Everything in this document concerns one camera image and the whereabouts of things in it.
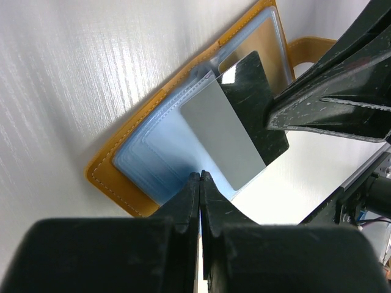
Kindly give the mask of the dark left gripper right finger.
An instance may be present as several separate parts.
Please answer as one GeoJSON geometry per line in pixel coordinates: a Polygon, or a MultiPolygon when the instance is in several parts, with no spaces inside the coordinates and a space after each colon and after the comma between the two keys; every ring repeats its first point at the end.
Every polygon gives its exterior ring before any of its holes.
{"type": "Polygon", "coordinates": [[[200,219],[202,227],[203,278],[209,292],[232,292],[228,248],[224,231],[258,224],[244,215],[217,188],[210,172],[200,176],[200,219]]]}

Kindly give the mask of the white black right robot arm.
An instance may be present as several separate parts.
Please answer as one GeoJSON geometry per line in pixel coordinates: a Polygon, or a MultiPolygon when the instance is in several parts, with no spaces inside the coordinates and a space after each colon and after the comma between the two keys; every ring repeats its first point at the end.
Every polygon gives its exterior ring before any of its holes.
{"type": "MultiPolygon", "coordinates": [[[[370,1],[337,42],[277,96],[267,126],[390,142],[389,1],[370,1]]],[[[332,192],[305,223],[355,224],[364,207],[389,216],[390,184],[375,175],[384,158],[332,192]]]]}

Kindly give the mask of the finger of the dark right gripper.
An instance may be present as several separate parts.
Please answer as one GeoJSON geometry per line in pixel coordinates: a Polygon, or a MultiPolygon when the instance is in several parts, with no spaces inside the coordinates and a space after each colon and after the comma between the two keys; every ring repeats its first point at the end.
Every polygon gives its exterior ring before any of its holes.
{"type": "Polygon", "coordinates": [[[370,1],[336,44],[274,105],[293,107],[307,98],[390,106],[390,1],[370,1]]]}
{"type": "Polygon", "coordinates": [[[362,107],[314,98],[293,107],[274,104],[268,114],[269,129],[309,131],[367,142],[390,141],[390,106],[362,107]]]}

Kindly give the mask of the yellow leather card holder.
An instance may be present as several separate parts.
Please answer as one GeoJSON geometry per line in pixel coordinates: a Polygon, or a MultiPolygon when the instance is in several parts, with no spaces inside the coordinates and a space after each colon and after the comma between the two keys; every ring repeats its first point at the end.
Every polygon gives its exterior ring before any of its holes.
{"type": "Polygon", "coordinates": [[[210,172],[217,188],[228,199],[243,190],[253,179],[240,190],[233,190],[181,115],[180,108],[222,74],[218,70],[222,58],[267,17],[273,19],[279,32],[287,63],[290,81],[284,90],[295,80],[295,66],[318,61],[334,45],[332,39],[319,37],[288,42],[276,2],[256,2],[229,30],[167,81],[105,143],[87,166],[87,180],[135,217],[155,213],[183,188],[191,173],[210,172]]]}

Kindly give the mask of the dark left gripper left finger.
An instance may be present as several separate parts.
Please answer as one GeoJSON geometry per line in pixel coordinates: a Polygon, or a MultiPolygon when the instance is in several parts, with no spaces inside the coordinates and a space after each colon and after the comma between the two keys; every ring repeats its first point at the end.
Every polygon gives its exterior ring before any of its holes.
{"type": "Polygon", "coordinates": [[[160,292],[194,292],[197,287],[199,195],[200,174],[191,173],[183,188],[151,216],[168,228],[160,292]]]}

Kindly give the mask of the black credit card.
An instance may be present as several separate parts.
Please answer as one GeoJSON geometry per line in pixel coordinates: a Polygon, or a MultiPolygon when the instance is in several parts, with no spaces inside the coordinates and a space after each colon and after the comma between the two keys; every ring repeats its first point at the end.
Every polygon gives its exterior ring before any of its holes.
{"type": "Polygon", "coordinates": [[[252,51],[180,108],[235,191],[289,148],[284,131],[266,127],[273,97],[260,57],[252,51]]]}

